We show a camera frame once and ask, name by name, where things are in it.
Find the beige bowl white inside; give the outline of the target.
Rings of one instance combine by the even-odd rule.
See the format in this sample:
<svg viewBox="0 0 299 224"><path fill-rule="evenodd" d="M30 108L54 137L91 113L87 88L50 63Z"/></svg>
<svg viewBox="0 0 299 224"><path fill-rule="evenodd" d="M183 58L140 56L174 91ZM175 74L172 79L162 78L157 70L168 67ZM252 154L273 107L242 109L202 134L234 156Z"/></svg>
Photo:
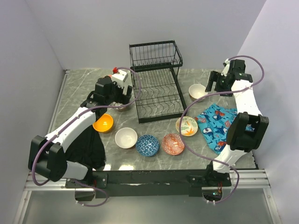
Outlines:
<svg viewBox="0 0 299 224"><path fill-rule="evenodd" d="M191 100L195 101L205 95L207 95L207 92L205 92L206 87L201 84L193 84L189 87L189 96Z"/></svg>

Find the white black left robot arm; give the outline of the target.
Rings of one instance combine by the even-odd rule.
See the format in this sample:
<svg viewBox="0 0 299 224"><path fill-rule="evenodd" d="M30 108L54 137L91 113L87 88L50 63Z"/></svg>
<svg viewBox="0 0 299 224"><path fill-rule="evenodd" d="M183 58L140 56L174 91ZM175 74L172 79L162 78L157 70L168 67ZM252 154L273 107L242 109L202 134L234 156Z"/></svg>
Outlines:
<svg viewBox="0 0 299 224"><path fill-rule="evenodd" d="M37 135L32 139L28 168L33 182L37 186L43 185L36 179L36 175L41 175L47 181L70 178L76 179L84 188L91 186L95 166L84 159L72 159L70 155L74 152L100 152L101 155L95 158L98 158L96 165L101 167L105 150L93 124L109 108L131 105L131 95L132 86L125 71L99 78L95 89L66 122L46 136Z"/></svg>

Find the red pattern blue zigzag bowl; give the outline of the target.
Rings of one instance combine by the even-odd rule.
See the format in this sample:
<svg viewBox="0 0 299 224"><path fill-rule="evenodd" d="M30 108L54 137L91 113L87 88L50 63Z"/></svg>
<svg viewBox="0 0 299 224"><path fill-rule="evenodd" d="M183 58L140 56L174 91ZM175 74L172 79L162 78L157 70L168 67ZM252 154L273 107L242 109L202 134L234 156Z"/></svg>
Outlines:
<svg viewBox="0 0 299 224"><path fill-rule="evenodd" d="M179 135L170 133L164 136L162 140L162 149L169 155L179 155L184 149L185 145Z"/></svg>

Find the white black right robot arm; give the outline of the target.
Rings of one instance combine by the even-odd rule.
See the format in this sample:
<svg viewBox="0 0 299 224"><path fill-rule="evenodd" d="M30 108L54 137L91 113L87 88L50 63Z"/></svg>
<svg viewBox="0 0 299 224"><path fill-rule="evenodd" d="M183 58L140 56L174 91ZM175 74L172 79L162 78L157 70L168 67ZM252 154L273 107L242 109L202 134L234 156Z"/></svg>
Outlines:
<svg viewBox="0 0 299 224"><path fill-rule="evenodd" d="M212 71L205 91L215 91L221 96L234 97L237 116L228 128L226 146L213 161L213 170L205 173L205 182L215 186L220 173L228 173L243 155L258 149L269 125L257 107L253 93L252 76L245 72L243 56L234 56L224 62L222 72Z"/></svg>

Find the cream floral seahorse bowl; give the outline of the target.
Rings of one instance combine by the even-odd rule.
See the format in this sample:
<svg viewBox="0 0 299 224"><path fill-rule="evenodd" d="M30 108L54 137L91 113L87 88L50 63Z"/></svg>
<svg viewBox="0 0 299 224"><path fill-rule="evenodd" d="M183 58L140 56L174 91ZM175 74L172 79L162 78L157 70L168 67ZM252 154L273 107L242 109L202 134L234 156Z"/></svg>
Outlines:
<svg viewBox="0 0 299 224"><path fill-rule="evenodd" d="M193 136L199 127L196 120L189 116L184 116L181 123L181 133L183 136Z"/></svg>

